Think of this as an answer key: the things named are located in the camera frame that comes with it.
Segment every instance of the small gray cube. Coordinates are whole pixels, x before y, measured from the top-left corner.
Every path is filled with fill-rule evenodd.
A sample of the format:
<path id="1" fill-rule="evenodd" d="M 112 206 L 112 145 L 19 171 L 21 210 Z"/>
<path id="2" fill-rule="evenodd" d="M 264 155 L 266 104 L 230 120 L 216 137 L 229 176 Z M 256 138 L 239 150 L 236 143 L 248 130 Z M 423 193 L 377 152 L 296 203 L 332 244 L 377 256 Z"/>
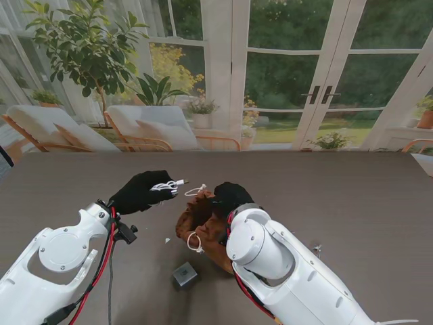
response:
<path id="1" fill-rule="evenodd" d="M 189 262 L 183 264 L 181 267 L 178 267 L 174 272 L 173 276 L 175 277 L 176 283 L 180 288 L 186 288 L 191 284 L 194 280 L 197 279 L 198 274 L 195 269 L 189 264 Z"/>

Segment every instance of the yellow foliage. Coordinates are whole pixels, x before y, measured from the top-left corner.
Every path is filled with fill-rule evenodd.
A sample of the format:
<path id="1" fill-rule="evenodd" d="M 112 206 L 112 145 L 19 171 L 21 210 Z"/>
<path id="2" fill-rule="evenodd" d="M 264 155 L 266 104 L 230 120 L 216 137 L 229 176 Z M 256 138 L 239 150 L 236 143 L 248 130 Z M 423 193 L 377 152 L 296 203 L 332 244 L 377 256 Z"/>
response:
<path id="1" fill-rule="evenodd" d="M 179 47 L 150 43 L 150 53 L 152 54 L 154 78 L 160 81 L 162 78 L 170 76 L 172 89 L 180 89 L 189 93 L 194 89 L 196 83 L 204 79 L 203 74 L 194 76 L 179 63 L 180 58 L 185 55 Z"/>
<path id="2" fill-rule="evenodd" d="M 244 97 L 244 107 L 257 108 L 256 103 L 252 101 L 249 96 Z M 256 124 L 260 112 L 257 110 L 245 110 L 242 119 L 242 125 L 253 127 Z"/>
<path id="3" fill-rule="evenodd" d="M 260 113 L 256 110 L 245 110 L 244 117 L 242 119 L 242 125 L 245 125 L 247 127 L 253 127 L 258 120 L 259 114 Z"/>

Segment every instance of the black clamp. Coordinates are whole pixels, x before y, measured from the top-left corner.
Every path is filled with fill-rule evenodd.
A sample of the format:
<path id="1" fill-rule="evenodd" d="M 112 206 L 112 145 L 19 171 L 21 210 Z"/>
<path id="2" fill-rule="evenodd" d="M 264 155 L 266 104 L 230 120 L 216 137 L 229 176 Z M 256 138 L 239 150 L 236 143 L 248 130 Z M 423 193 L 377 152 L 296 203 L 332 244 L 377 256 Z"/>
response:
<path id="1" fill-rule="evenodd" d="M 110 201 L 108 204 L 105 204 L 104 201 L 98 200 L 97 203 L 104 208 L 106 208 L 108 211 L 110 211 L 110 207 L 114 204 L 114 201 Z M 114 241 L 117 242 L 118 240 L 124 240 L 128 245 L 130 245 L 134 240 L 137 239 L 135 233 L 138 232 L 138 228 L 132 225 L 131 227 L 128 227 L 123 222 L 120 221 L 120 215 L 117 213 L 117 215 L 114 215 L 113 218 L 111 218 L 111 222 L 114 222 L 116 224 L 117 232 L 114 234 Z"/>
<path id="2" fill-rule="evenodd" d="M 120 216 L 115 216 L 114 222 L 116 223 L 117 232 L 114 234 L 114 241 L 124 240 L 128 245 L 137 239 L 135 233 L 138 232 L 137 227 L 134 225 L 129 228 L 123 222 L 120 222 Z"/>

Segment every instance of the black glove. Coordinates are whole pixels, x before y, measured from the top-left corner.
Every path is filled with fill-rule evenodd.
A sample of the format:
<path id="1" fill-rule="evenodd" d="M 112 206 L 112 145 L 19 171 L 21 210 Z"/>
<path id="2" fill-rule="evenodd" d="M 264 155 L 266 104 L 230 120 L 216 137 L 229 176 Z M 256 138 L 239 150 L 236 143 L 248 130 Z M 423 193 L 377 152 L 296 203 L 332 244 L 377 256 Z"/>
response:
<path id="1" fill-rule="evenodd" d="M 175 196 L 171 190 L 151 191 L 150 189 L 159 183 L 172 181 L 166 171 L 146 171 L 136 174 L 129 182 L 110 198 L 113 207 L 121 215 L 128 215 L 137 211 L 148 210 L 150 204 L 170 200 Z"/>
<path id="2" fill-rule="evenodd" d="M 254 203 L 251 195 L 239 184 L 228 181 L 218 185 L 214 191 L 215 197 L 212 199 L 214 208 L 218 214 L 224 217 L 230 212 L 246 203 Z"/>

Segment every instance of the table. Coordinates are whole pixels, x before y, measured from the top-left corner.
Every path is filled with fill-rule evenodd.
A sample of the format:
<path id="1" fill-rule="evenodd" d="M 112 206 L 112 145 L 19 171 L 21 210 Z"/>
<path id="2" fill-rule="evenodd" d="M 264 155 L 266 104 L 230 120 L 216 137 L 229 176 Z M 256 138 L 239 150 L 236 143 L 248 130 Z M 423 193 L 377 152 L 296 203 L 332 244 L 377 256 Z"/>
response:
<path id="1" fill-rule="evenodd" d="M 211 189 L 223 181 L 242 184 L 306 245 L 323 245 L 322 260 L 374 321 L 430 324 L 433 183 L 410 155 L 399 153 L 28 154 L 0 184 L 0 273 L 39 230 L 78 223 L 79 209 L 156 169 L 189 179 L 181 192 L 202 183 Z M 113 324 L 274 324 L 230 275 L 175 236 L 187 201 L 178 196 L 122 218 L 139 232 L 114 253 Z M 201 280 L 176 291 L 171 274 L 186 261 Z M 38 265 L 34 270 L 44 275 Z M 107 293 L 105 272 L 76 324 L 107 324 Z"/>

